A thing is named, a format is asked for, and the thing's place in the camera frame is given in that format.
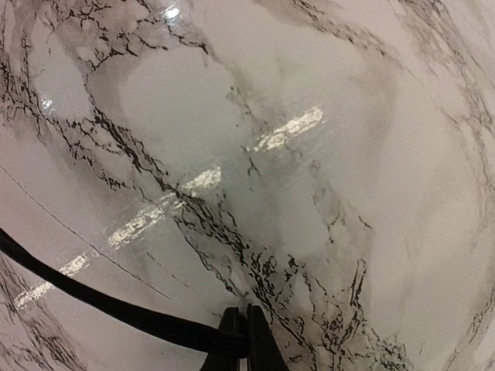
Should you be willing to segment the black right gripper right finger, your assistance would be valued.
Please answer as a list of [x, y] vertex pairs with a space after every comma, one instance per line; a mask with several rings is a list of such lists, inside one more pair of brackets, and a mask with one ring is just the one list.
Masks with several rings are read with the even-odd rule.
[[247, 369], [250, 371], [289, 371], [268, 321], [258, 305], [247, 307]]

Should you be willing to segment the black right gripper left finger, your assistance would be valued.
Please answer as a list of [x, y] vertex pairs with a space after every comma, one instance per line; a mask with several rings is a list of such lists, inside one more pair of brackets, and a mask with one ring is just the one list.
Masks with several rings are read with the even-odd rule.
[[238, 371], [248, 353], [246, 320], [239, 308], [227, 308], [218, 329], [223, 336], [209, 347], [200, 371]]

